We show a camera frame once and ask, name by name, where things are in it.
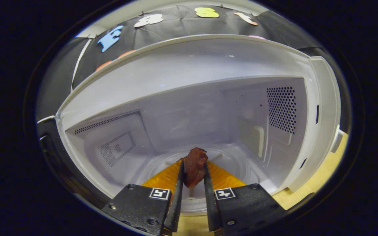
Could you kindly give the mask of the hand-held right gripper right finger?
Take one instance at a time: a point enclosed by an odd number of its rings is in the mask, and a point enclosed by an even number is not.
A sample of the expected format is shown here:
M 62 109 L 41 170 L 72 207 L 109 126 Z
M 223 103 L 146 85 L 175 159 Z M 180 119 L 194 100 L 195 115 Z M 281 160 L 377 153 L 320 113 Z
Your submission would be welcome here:
M 208 227 L 215 236 L 260 235 L 285 216 L 286 210 L 258 183 L 214 188 L 217 175 L 210 165 L 204 164 L 204 189 Z

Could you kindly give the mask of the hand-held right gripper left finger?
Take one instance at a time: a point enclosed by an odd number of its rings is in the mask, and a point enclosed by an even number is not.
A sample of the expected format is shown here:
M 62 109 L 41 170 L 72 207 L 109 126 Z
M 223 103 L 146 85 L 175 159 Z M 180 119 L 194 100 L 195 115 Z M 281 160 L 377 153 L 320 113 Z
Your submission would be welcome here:
M 177 162 L 174 190 L 126 185 L 102 212 L 111 221 L 144 236 L 171 236 L 180 217 L 184 162 Z

